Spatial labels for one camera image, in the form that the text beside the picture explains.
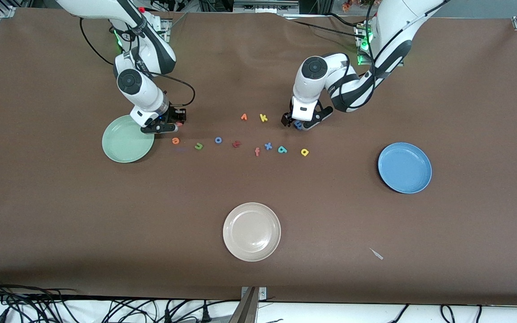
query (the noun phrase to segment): brown table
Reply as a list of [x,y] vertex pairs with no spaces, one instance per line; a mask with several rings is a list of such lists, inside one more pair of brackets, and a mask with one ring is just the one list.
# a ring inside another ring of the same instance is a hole
[[[112,60],[109,24],[84,26]],[[349,37],[273,14],[189,14],[171,45],[171,75],[197,89],[181,143],[165,135],[140,161],[118,164],[101,137],[131,104],[78,19],[18,9],[2,21],[0,281],[110,296],[224,299],[257,285],[283,301],[517,303],[509,20],[429,20],[367,106],[304,132],[279,122],[296,70],[311,55],[353,49]],[[181,84],[156,83],[175,103],[189,99]],[[378,176],[377,156],[396,141],[433,164],[419,194]],[[267,142],[289,153],[256,157]],[[222,241],[228,212],[249,201],[271,207],[282,226],[262,262],[236,259]]]

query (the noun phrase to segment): plate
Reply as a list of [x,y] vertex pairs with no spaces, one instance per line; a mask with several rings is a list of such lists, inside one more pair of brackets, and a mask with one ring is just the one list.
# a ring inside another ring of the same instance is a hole
[[149,153],[153,141],[154,134],[142,133],[131,116],[122,116],[105,129],[103,152],[117,163],[131,163]]
[[275,252],[279,245],[279,218],[266,205],[241,204],[228,213],[223,240],[233,256],[246,262],[258,262]]
[[432,165],[426,154],[415,145],[394,143],[380,153],[378,172],[393,190],[414,194],[428,186]]

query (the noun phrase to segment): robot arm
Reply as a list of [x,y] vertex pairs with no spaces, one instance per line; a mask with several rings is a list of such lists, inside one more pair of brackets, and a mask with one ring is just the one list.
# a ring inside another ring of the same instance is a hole
[[[372,19],[372,34],[367,37],[375,54],[374,68],[359,78],[344,53],[309,57],[296,74],[291,112],[285,113],[283,124],[290,126],[298,121],[300,128],[308,130],[330,116],[332,108],[323,109],[318,101],[324,88],[334,108],[341,112],[353,112],[366,104],[374,88],[408,54],[419,27],[447,2],[449,0],[384,0]],[[316,106],[320,106],[320,111],[316,111]]]
[[57,0],[66,11],[82,18],[107,18],[115,30],[129,35],[129,51],[118,55],[113,74],[121,93],[134,104],[131,117],[143,132],[175,132],[185,110],[170,103],[151,78],[170,73],[176,63],[171,47],[156,33],[131,0]]

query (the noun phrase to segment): black circular joint cap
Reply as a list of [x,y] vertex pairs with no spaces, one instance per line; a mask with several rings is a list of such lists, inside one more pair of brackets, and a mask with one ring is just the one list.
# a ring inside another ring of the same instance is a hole
[[322,57],[310,57],[302,65],[302,75],[307,79],[320,79],[326,75],[328,65]]
[[137,94],[141,89],[141,75],[135,70],[125,70],[117,76],[117,86],[126,94]]

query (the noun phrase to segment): light green plate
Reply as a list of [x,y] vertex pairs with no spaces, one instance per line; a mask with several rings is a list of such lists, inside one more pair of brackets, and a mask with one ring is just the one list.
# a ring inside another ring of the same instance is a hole
[[103,133],[103,151],[117,163],[131,163],[149,153],[154,134],[141,132],[141,127],[131,118],[122,116],[111,122]]

